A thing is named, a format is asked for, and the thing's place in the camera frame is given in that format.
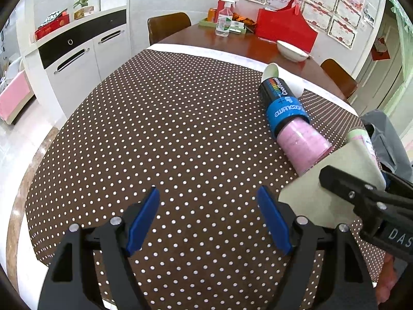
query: red box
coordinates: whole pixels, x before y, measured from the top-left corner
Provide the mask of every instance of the red box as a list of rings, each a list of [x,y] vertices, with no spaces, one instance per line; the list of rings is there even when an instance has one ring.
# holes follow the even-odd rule
[[[308,25],[299,7],[292,7],[292,2],[277,11],[260,9],[258,12],[255,27],[258,37],[275,42],[284,41],[310,53],[318,34]]]
[[[38,41],[42,37],[45,37],[47,34],[50,34],[52,31],[55,31],[56,29],[59,29],[69,23],[70,23],[69,14],[62,15],[56,18],[55,20],[53,20],[52,22],[50,22],[49,24],[46,24],[42,28],[36,30],[36,32],[34,33],[34,37],[36,41]]]

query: orange can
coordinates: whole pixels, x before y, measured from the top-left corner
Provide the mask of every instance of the orange can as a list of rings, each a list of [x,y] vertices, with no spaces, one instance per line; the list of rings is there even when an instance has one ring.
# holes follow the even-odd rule
[[[216,9],[210,8],[208,11],[208,17],[206,20],[208,22],[215,22],[215,15],[216,15]]]

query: spray bottle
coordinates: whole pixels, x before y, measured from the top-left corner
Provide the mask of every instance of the spray bottle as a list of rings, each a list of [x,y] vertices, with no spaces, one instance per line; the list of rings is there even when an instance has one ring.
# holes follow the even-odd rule
[[[222,0],[225,2],[224,9],[218,13],[216,18],[217,26],[215,34],[222,37],[227,37],[230,33],[231,21],[234,13],[231,10],[232,4],[239,0]]]

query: red bag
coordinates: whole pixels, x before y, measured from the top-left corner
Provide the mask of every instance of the red bag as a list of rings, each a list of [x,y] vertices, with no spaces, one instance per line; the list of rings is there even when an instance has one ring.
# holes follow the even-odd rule
[[[310,53],[319,33],[308,25],[299,5],[292,6],[293,2],[291,0],[288,6],[277,11],[260,9],[255,34],[267,40],[290,43]]]

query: cabinet drawer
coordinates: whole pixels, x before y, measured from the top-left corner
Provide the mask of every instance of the cabinet drawer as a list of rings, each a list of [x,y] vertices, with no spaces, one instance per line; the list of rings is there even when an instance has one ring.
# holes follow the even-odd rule
[[[125,9],[95,18],[56,36],[39,48],[43,68],[48,68],[60,57],[84,42],[122,24],[126,24]]]
[[[126,25],[95,37],[93,46],[102,80],[131,59],[131,45]]]
[[[55,61],[46,73],[61,109],[69,118],[101,82],[93,41],[86,41]]]

